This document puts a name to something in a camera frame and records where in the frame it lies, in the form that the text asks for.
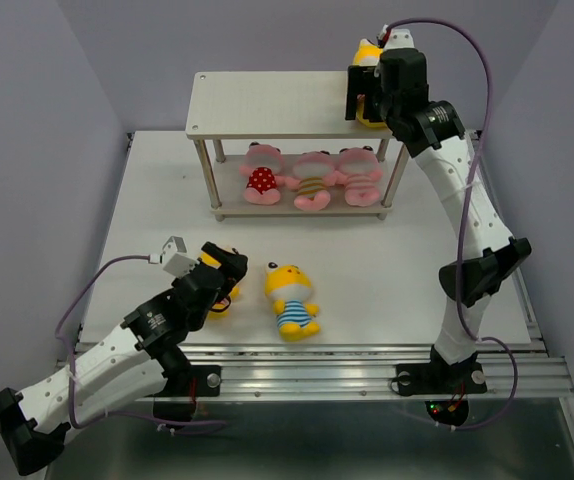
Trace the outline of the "pink toy red polka-dot shirt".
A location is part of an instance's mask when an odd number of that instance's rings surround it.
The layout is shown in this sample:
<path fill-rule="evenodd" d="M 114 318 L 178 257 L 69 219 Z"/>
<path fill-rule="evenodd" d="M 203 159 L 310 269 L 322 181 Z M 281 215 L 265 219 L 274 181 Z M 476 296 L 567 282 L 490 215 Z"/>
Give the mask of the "pink toy red polka-dot shirt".
<path fill-rule="evenodd" d="M 251 142 L 239 167 L 247 180 L 243 198 L 250 204 L 271 206 L 281 200 L 280 186 L 284 183 L 284 158 L 279 148 Z"/>

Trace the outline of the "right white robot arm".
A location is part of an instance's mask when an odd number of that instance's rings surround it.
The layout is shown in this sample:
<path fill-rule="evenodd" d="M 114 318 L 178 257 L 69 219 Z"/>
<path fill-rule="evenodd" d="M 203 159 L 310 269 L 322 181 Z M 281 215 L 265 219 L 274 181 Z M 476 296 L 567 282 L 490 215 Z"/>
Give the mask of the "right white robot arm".
<path fill-rule="evenodd" d="M 427 366 L 430 384 L 449 390 L 474 362 L 482 317 L 493 295 L 531 254 L 500 219 L 477 173 L 454 106 L 429 97 L 427 60 L 411 47 L 389 49 L 375 65 L 348 68 L 346 114 L 380 122 L 426 175 L 457 237 L 456 259 L 439 271 L 447 297 Z"/>

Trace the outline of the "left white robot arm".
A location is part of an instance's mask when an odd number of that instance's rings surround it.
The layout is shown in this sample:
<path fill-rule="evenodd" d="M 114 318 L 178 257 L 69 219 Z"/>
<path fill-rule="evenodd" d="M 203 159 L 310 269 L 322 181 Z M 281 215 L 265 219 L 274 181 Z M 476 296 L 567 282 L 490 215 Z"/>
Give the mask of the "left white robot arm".
<path fill-rule="evenodd" d="M 212 242 L 188 255 L 172 236 L 156 254 L 133 260 L 157 265 L 173 280 L 170 287 L 137 306 L 110 333 L 44 380 L 21 390 L 0 391 L 0 436 L 21 476 L 47 467 L 76 431 L 111 416 L 125 405 L 164 390 L 193 395 L 207 377 L 191 365 L 180 345 L 201 330 L 212 312 L 231 303 L 231 293 L 248 271 L 248 258 Z"/>

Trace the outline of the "yellow toy blue striped shirt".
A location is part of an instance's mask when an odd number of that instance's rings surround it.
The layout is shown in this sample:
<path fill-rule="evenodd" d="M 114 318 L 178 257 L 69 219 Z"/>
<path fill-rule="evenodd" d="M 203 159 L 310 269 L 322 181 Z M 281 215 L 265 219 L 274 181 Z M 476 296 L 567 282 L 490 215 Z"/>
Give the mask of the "yellow toy blue striped shirt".
<path fill-rule="evenodd" d="M 264 294 L 271 303 L 278 332 L 284 341 L 297 342 L 320 332 L 316 321 L 320 307 L 311 302 L 313 285 L 300 267 L 268 262 Z"/>

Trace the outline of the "pink toy orange striped shirt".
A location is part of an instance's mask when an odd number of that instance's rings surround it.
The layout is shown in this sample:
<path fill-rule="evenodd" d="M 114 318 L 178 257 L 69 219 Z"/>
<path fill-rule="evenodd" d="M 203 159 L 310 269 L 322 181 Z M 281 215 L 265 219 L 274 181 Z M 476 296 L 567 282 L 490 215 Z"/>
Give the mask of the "pink toy orange striped shirt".
<path fill-rule="evenodd" d="M 325 209 L 331 201 L 329 188 L 336 183 L 336 167 L 328 151 L 304 153 L 293 164 L 285 185 L 295 193 L 294 206 L 305 212 Z"/>

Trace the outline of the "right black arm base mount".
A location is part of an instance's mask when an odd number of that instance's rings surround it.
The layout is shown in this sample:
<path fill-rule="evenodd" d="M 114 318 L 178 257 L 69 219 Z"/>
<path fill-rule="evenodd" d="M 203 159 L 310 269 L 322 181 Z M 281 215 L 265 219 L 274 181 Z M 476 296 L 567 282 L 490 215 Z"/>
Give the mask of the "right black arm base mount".
<path fill-rule="evenodd" d="M 425 408 L 438 424 L 461 427 L 469 415 L 468 395 L 488 391 L 482 366 L 441 365 L 438 362 L 408 363 L 395 366 L 390 390 L 402 397 L 427 396 Z"/>

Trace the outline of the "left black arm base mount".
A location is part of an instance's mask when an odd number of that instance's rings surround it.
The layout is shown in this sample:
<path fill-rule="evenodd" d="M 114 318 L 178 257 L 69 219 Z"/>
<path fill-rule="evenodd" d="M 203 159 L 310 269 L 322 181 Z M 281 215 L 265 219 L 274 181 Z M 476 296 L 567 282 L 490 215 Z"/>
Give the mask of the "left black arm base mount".
<path fill-rule="evenodd" d="M 218 397 L 220 385 L 221 367 L 217 365 L 194 365 L 186 374 L 167 380 L 153 395 L 152 413 L 163 420 L 159 428 L 170 433 L 197 432 L 187 424 L 200 422 L 199 400 Z"/>

